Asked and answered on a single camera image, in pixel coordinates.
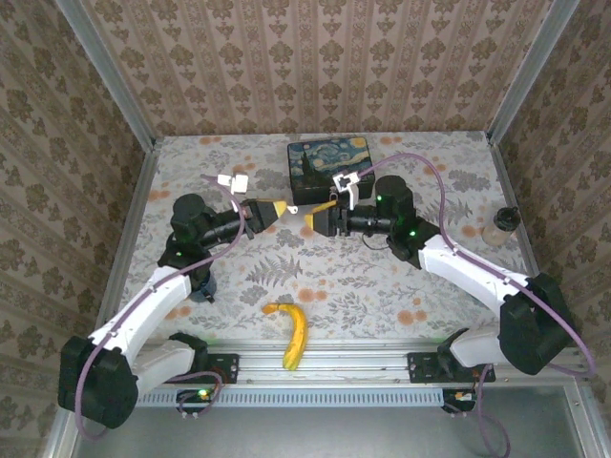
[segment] box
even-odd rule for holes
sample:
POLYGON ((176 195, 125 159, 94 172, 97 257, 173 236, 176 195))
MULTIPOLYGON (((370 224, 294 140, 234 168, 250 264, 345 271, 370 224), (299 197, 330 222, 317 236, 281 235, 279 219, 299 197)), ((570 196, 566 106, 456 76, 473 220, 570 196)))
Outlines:
MULTIPOLYGON (((294 205, 329 201, 333 176, 371 167, 367 140, 361 136, 300 141, 288 145, 288 170, 294 205)), ((359 197, 370 198, 375 182, 371 172, 358 183, 359 197)))

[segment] banana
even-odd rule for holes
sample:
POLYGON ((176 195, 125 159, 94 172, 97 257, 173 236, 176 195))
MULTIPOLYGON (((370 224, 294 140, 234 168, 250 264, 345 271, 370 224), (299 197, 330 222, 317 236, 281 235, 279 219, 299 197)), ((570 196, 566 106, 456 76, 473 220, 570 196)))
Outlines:
POLYGON ((283 367, 287 370, 296 370, 299 361, 304 355, 307 343, 307 318, 299 305, 294 303, 269 303, 263 308, 265 315, 282 310, 293 319, 293 337, 284 352, 283 367))

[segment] patterned wallpaper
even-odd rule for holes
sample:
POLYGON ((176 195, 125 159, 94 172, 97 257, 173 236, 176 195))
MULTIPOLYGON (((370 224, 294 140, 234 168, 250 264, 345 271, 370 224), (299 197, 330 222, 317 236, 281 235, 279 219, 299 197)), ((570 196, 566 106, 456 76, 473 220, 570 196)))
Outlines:
POLYGON ((53 421, 59 350, 95 323, 143 154, 53 2, 0 1, 0 456, 53 421))
POLYGON ((485 130, 551 0, 84 0, 158 136, 485 130))
POLYGON ((611 426, 610 1, 581 1, 500 147, 537 262, 598 358, 611 426))

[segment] small bottle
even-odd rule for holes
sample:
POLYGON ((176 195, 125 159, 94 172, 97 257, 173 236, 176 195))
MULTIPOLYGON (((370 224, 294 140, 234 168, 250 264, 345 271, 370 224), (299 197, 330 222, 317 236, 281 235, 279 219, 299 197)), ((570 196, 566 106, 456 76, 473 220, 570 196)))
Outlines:
POLYGON ((481 237, 491 246, 505 243, 521 222, 517 207, 503 207, 481 233, 481 237))

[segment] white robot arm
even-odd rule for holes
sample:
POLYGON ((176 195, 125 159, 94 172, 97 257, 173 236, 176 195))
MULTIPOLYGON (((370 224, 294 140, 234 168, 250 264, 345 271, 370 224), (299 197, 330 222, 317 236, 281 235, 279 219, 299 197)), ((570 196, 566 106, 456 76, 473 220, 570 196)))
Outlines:
POLYGON ((247 199, 238 212, 217 214, 198 195, 177 199, 171 219, 173 233, 151 278, 89 338, 74 336, 63 346, 59 405, 74 410, 79 399, 82 415, 106 427, 119 427, 139 395, 177 375, 207 370, 206 343, 181 333, 151 352, 138 353, 164 317, 188 296, 214 301, 211 262, 201 261, 213 258, 210 249, 236 239, 241 214, 244 232, 252 239, 286 209, 283 200, 247 199))
POLYGON ((337 176, 334 182, 343 194, 305 216, 311 229, 327 237, 349 236, 352 232, 386 235, 396 258, 451 281, 498 317, 497 323, 482 328, 457 330, 450 342, 440 345, 439 351, 449 353, 443 357, 452 360, 454 367, 509 362, 535 375, 571 341, 556 321, 516 287, 528 289, 574 327, 555 281, 545 274, 529 279, 482 259, 452 240, 449 246, 437 226, 416 215, 413 194, 403 178, 379 178, 375 182, 375 205, 356 204, 358 175, 337 176))

